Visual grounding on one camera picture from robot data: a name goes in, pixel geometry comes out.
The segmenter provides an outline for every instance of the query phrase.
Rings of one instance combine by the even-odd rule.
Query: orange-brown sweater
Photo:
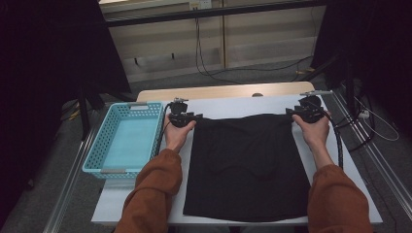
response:
[[[171,199],[182,182],[181,158],[173,150],[163,150],[136,179],[127,196],[116,233],[165,233]],[[372,232],[367,199],[335,165],[314,175],[309,191],[309,231]]]

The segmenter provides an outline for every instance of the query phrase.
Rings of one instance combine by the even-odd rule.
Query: hand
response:
[[[166,137],[166,148],[179,152],[185,144],[188,133],[194,128],[196,121],[192,120],[185,127],[178,128],[170,123],[169,115],[164,119],[164,135]]]
[[[293,115],[292,118],[302,129],[303,139],[313,153],[317,169],[333,164],[326,148],[326,139],[329,133],[328,118],[324,116],[315,123],[306,123],[298,115]]]

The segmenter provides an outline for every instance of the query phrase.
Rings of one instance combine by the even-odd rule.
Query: person's left hand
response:
[[[170,122],[169,115],[167,115],[164,119],[163,125],[163,127],[166,127],[164,129],[166,148],[179,152],[185,144],[188,133],[194,128],[195,124],[196,121],[192,120],[187,126],[178,128]]]

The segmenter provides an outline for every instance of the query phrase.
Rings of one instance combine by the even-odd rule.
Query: basket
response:
[[[112,105],[87,154],[83,171],[98,179],[136,178],[155,156],[163,118],[161,102]]]

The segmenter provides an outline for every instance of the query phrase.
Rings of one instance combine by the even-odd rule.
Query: folded black shirt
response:
[[[309,188],[289,116],[196,123],[184,215],[250,222],[306,216]]]

